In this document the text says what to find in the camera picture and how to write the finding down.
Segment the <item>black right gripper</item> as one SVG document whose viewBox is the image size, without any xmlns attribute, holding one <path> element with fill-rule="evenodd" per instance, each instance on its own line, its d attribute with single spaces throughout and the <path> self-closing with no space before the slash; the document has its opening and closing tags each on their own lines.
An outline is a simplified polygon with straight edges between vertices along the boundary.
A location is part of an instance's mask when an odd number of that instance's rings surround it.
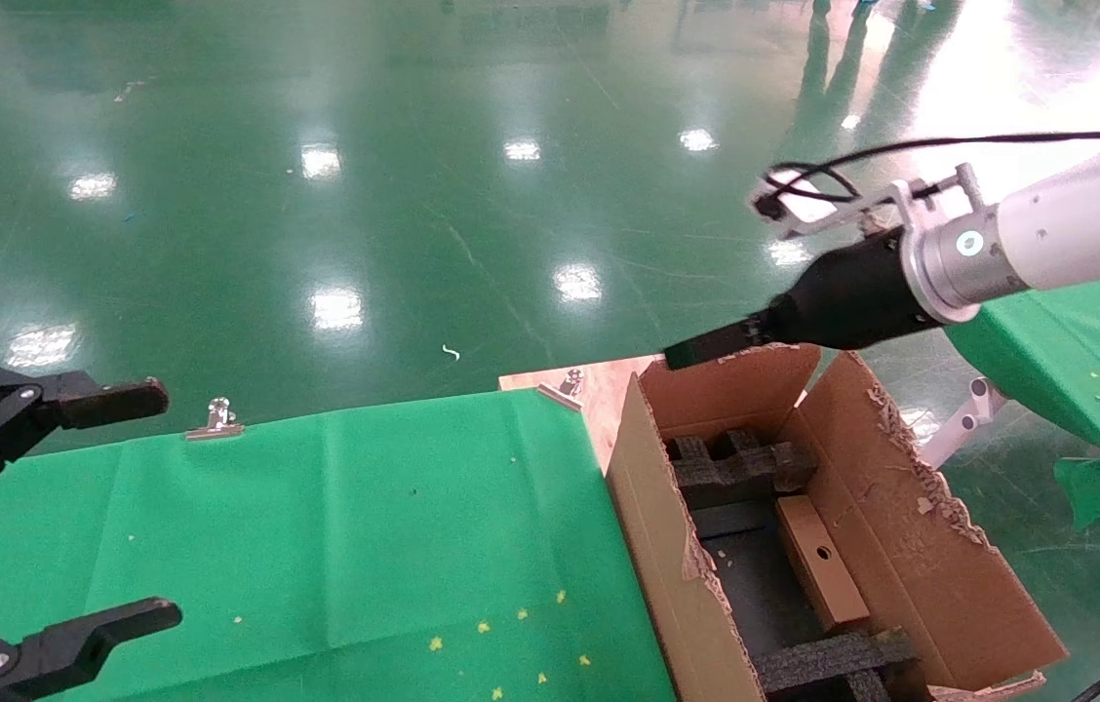
<svg viewBox="0 0 1100 702">
<path fill-rule="evenodd" d="M 663 348 L 667 368 L 697 366 L 770 342 L 858 350 L 921 332 L 923 307 L 899 253 L 903 235 L 897 227 L 822 254 L 765 314 Z"/>
</svg>

